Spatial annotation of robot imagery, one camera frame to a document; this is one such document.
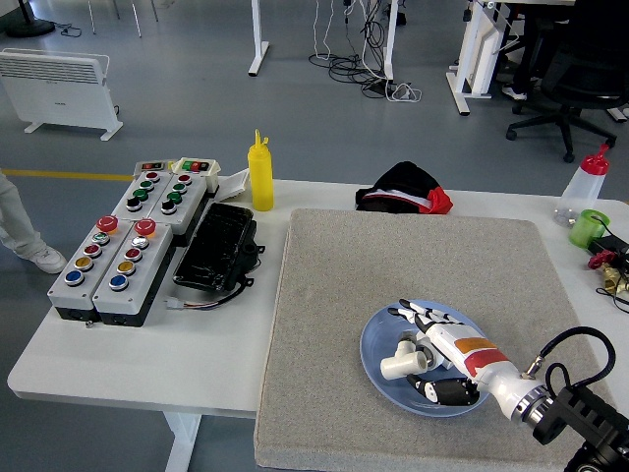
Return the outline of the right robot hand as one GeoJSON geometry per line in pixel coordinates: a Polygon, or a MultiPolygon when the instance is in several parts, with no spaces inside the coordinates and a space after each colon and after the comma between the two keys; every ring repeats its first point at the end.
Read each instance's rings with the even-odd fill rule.
{"type": "Polygon", "coordinates": [[[503,352],[472,325],[435,308],[406,299],[388,313],[419,331],[406,333],[392,357],[380,361],[388,380],[404,378],[430,403],[470,406],[491,394],[503,415],[525,422],[548,398],[541,382],[521,373],[503,352]]]}

